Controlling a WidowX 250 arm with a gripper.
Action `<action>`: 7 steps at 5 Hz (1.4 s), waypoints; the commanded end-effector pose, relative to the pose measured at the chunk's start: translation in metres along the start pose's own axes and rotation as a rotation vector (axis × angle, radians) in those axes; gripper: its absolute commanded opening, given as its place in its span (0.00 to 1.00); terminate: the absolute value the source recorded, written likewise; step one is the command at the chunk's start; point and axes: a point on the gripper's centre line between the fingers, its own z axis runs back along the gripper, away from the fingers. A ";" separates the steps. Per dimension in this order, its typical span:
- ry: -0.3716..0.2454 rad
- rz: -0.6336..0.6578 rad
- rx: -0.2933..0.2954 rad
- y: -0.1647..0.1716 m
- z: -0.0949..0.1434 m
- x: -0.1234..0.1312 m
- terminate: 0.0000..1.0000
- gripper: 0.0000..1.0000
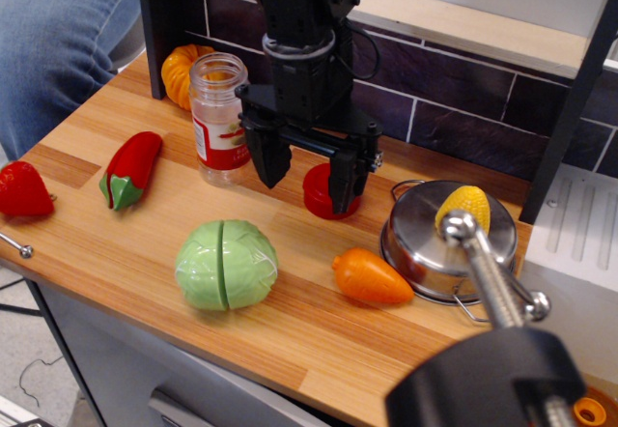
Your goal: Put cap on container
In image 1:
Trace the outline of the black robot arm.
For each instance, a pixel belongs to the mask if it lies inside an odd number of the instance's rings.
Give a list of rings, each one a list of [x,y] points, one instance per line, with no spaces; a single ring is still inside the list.
[[[334,214],[362,195],[382,163],[380,123],[353,104],[349,13],[360,0],[258,0],[272,80],[235,90],[239,118],[261,182],[273,188],[291,167],[292,147],[327,157]]]

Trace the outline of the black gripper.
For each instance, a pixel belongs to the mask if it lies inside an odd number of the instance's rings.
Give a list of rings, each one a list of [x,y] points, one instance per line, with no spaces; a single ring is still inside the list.
[[[268,34],[262,47],[271,82],[237,89],[246,144],[262,183],[274,188],[291,167],[292,146],[329,158],[328,195],[346,213],[370,172],[382,165],[379,122],[352,103],[353,31],[326,31],[315,43]]]

